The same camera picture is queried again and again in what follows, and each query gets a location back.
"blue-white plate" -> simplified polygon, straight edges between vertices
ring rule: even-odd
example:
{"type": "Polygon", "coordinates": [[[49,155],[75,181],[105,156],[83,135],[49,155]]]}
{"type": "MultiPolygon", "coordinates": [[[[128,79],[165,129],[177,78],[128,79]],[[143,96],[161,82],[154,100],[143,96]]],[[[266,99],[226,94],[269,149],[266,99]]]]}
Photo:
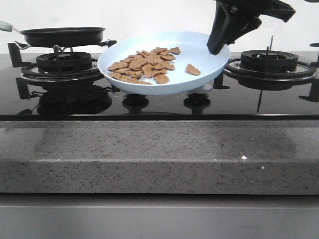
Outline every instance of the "blue-white plate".
{"type": "Polygon", "coordinates": [[[198,32],[158,32],[143,36],[133,37],[121,41],[106,49],[98,60],[99,70],[107,80],[117,88],[140,95],[170,95],[187,92],[204,86],[215,79],[224,69],[229,57],[230,50],[225,45],[218,55],[211,54],[207,49],[209,35],[198,32]],[[108,67],[114,62],[119,62],[136,51],[151,51],[156,47],[173,48],[178,46],[181,53],[175,55],[176,59],[171,61],[175,70],[168,71],[170,81],[167,84],[158,84],[156,81],[141,78],[143,81],[151,82],[152,85],[140,85],[116,80],[109,76],[108,67]],[[188,64],[201,71],[199,76],[186,73],[188,64]]]}

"granite countertop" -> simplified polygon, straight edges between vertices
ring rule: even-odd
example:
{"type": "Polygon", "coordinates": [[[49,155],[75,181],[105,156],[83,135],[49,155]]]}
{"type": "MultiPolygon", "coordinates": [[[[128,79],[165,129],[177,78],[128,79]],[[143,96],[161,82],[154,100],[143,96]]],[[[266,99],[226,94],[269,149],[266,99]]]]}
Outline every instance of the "granite countertop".
{"type": "Polygon", "coordinates": [[[0,192],[319,194],[318,121],[0,121],[0,192]]]}

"brown cracker piece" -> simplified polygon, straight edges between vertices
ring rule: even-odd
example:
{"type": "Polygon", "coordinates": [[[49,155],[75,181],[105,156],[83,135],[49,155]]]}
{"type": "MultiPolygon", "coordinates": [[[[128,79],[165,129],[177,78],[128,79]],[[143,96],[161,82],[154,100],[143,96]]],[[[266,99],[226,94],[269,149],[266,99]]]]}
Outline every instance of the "brown cracker piece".
{"type": "Polygon", "coordinates": [[[116,69],[113,72],[114,73],[120,73],[120,74],[125,74],[125,72],[129,71],[130,67],[122,68],[122,69],[116,69]]]}
{"type": "Polygon", "coordinates": [[[175,70],[175,66],[171,64],[169,61],[164,61],[162,64],[164,66],[164,69],[167,69],[170,71],[175,70]]]}
{"type": "Polygon", "coordinates": [[[147,60],[145,58],[139,58],[130,63],[130,68],[137,70],[146,64],[147,60]]]}
{"type": "Polygon", "coordinates": [[[143,56],[140,55],[140,54],[133,55],[133,59],[134,59],[134,60],[138,60],[138,59],[140,59],[140,58],[143,58],[143,56]]]}
{"type": "Polygon", "coordinates": [[[164,69],[164,64],[163,63],[159,63],[157,65],[154,65],[153,69],[154,70],[162,70],[162,69],[164,69]]]}
{"type": "Polygon", "coordinates": [[[176,59],[172,54],[168,54],[167,56],[162,56],[161,55],[160,58],[165,60],[165,61],[172,61],[172,60],[176,59]]]}
{"type": "Polygon", "coordinates": [[[129,76],[125,76],[125,75],[121,75],[120,81],[124,81],[124,82],[131,82],[132,79],[129,76]]]}
{"type": "Polygon", "coordinates": [[[157,75],[154,77],[158,84],[166,84],[169,82],[169,78],[167,75],[157,75]]]}
{"type": "Polygon", "coordinates": [[[108,70],[109,71],[114,71],[116,69],[122,69],[122,68],[125,68],[127,66],[128,66],[128,64],[126,62],[114,62],[112,64],[112,66],[108,67],[108,70]]]}
{"type": "Polygon", "coordinates": [[[150,51],[150,54],[146,57],[146,59],[153,66],[163,62],[158,53],[154,50],[150,51]]]}
{"type": "Polygon", "coordinates": [[[125,72],[125,75],[130,76],[132,78],[140,78],[144,75],[143,71],[127,71],[125,72]]]}
{"type": "Polygon", "coordinates": [[[120,60],[120,62],[126,62],[126,63],[130,63],[131,61],[133,61],[133,58],[125,58],[125,59],[123,59],[123,60],[120,60]]]}
{"type": "Polygon", "coordinates": [[[162,69],[160,71],[153,71],[153,77],[154,76],[157,76],[157,75],[163,75],[163,74],[166,74],[167,73],[167,70],[166,69],[162,69]]]}
{"type": "Polygon", "coordinates": [[[138,79],[136,78],[133,78],[132,80],[134,80],[132,83],[135,83],[135,84],[141,84],[141,85],[152,85],[152,83],[150,82],[146,82],[146,81],[139,81],[138,79]]]}
{"type": "Polygon", "coordinates": [[[168,49],[165,48],[165,47],[157,47],[155,48],[153,51],[157,52],[157,53],[160,53],[160,52],[163,52],[163,51],[167,51],[168,49]]]}
{"type": "Polygon", "coordinates": [[[144,58],[146,58],[147,56],[150,55],[150,53],[148,51],[137,51],[136,53],[138,53],[139,55],[143,56],[144,58]]]}
{"type": "Polygon", "coordinates": [[[109,76],[114,78],[114,79],[117,79],[117,80],[119,80],[121,78],[121,74],[120,73],[110,72],[109,76]]]}
{"type": "Polygon", "coordinates": [[[167,56],[169,54],[169,50],[159,52],[159,55],[167,56]]]}
{"type": "Polygon", "coordinates": [[[169,50],[169,52],[170,53],[173,53],[173,54],[175,54],[175,55],[178,55],[178,54],[180,54],[180,48],[177,46],[177,47],[174,47],[174,48],[171,48],[170,50],[169,50]]]}
{"type": "Polygon", "coordinates": [[[187,65],[186,72],[195,76],[199,76],[201,74],[201,72],[191,64],[187,65]]]}
{"type": "Polygon", "coordinates": [[[145,78],[149,79],[153,76],[153,66],[151,64],[146,64],[142,67],[142,71],[144,72],[145,78]]]}

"gas burner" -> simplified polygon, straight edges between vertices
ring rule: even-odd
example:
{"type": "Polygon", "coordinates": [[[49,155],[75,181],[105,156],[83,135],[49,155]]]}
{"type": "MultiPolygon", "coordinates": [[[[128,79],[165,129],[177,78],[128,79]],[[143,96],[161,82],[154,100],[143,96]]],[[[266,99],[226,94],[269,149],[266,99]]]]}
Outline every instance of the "gas burner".
{"type": "Polygon", "coordinates": [[[253,50],[241,53],[239,66],[246,70],[267,73],[295,71],[298,55],[282,51],[253,50]]]}
{"type": "MultiPolygon", "coordinates": [[[[59,53],[59,64],[65,72],[79,72],[92,67],[92,57],[86,52],[59,53]]],[[[37,56],[36,63],[41,73],[58,73],[57,60],[54,53],[37,56]]]]}
{"type": "Polygon", "coordinates": [[[274,84],[306,84],[314,78],[316,69],[298,61],[298,56],[288,52],[253,50],[231,59],[224,73],[243,81],[274,84]]]}
{"type": "Polygon", "coordinates": [[[71,91],[33,94],[38,94],[40,97],[37,107],[40,115],[95,115],[108,109],[112,104],[108,92],[95,85],[71,91]]]}
{"type": "Polygon", "coordinates": [[[97,67],[97,59],[92,59],[87,70],[59,73],[41,72],[36,63],[22,67],[21,79],[30,85],[41,86],[46,90],[66,90],[89,86],[103,78],[97,67]]]}

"black glass cooktop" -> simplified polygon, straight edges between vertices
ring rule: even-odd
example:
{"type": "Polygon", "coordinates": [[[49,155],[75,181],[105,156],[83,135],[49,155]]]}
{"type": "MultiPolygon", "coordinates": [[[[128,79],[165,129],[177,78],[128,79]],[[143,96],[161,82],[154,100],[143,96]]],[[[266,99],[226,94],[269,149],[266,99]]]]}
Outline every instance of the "black glass cooktop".
{"type": "MultiPolygon", "coordinates": [[[[307,63],[318,57],[317,52],[297,54],[307,63]]],[[[22,55],[30,62],[35,62],[36,56],[22,55]]],[[[224,74],[206,86],[212,87],[209,92],[141,96],[112,88],[105,78],[60,94],[55,89],[24,84],[20,75],[21,68],[13,68],[10,56],[1,54],[0,120],[319,119],[316,78],[293,84],[256,84],[249,76],[245,80],[224,74]]]]}

